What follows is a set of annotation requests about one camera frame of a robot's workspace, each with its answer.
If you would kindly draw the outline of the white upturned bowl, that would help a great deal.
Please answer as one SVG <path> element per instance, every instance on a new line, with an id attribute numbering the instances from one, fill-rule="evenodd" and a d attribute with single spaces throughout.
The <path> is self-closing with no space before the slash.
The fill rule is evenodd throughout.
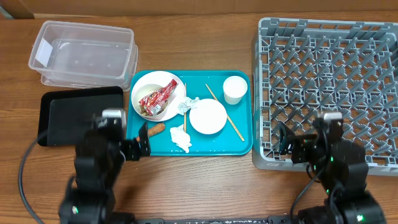
<path id="1" fill-rule="evenodd" d="M 227 120 L 224 106 L 214 99 L 200 100 L 189 112 L 189 121 L 194 130 L 202 134 L 221 131 Z"/>

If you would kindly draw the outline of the red snack wrapper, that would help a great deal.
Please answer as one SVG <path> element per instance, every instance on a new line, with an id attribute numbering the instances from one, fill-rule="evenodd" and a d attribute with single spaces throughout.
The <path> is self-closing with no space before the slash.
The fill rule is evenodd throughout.
<path id="1" fill-rule="evenodd" d="M 168 85 L 153 91 L 139 100 L 140 112 L 144 116 L 157 116 L 163 112 L 178 83 L 172 79 Z"/>

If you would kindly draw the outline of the white napkin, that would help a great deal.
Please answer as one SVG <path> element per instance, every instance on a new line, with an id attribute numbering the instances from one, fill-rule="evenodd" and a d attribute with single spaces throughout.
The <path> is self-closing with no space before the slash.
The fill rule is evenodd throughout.
<path id="1" fill-rule="evenodd" d="M 190 135 L 184 131 L 184 124 L 170 128 L 170 135 L 173 143 L 186 153 L 189 153 L 189 147 L 191 147 L 192 144 L 190 142 Z"/>

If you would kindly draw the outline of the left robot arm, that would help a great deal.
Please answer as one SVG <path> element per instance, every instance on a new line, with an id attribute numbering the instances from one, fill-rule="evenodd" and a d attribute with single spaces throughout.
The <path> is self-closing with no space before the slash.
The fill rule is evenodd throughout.
<path id="1" fill-rule="evenodd" d="M 150 155 L 147 123 L 136 139 L 125 139 L 120 124 L 87 131 L 75 146 L 76 175 L 69 180 L 59 208 L 61 223 L 134 223 L 134 214 L 115 212 L 113 187 L 126 161 Z"/>

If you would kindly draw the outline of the white tissue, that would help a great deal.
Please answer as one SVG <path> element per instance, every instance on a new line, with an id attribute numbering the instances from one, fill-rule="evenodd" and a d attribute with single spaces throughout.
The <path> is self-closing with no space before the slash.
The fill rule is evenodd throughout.
<path id="1" fill-rule="evenodd" d="M 195 108 L 199 101 L 199 97 L 196 97 L 194 99 L 191 99 L 187 96 L 184 97 L 177 107 L 177 113 L 180 115 L 184 115 L 190 109 Z"/>

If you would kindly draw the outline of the white bowl with food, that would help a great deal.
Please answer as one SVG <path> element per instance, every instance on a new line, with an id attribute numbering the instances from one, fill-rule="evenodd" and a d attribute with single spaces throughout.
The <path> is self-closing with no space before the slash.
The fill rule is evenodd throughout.
<path id="1" fill-rule="evenodd" d="M 139 105 L 139 101 L 147 96 L 148 94 L 161 89 L 162 86 L 158 84 L 148 84 L 140 87 L 132 96 L 131 102 L 133 105 L 134 110 L 136 113 L 141 116 L 144 119 L 147 119 L 149 121 L 160 121 L 166 114 L 167 107 L 169 106 L 170 100 L 167 100 L 166 103 L 161 107 L 160 112 L 156 116 L 149 116 L 148 113 L 145 113 L 141 110 L 141 107 Z"/>

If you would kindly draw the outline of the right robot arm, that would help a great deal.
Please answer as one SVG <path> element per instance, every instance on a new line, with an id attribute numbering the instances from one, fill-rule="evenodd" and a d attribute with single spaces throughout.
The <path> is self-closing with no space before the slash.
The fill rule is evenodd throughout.
<path id="1" fill-rule="evenodd" d="M 343 139 L 342 119 L 317 118 L 315 134 L 296 135 L 279 124 L 279 153 L 306 163 L 311 183 L 327 194 L 322 206 L 290 211 L 289 223 L 385 223 L 382 208 L 366 190 L 369 166 L 362 146 Z"/>

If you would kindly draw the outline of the white paper cup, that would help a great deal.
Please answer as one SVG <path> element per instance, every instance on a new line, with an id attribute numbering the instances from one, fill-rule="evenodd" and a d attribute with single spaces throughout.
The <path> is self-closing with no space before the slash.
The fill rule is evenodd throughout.
<path id="1" fill-rule="evenodd" d="M 230 105 L 238 104 L 248 90 L 247 81 L 239 76 L 228 77 L 223 83 L 224 100 Z"/>

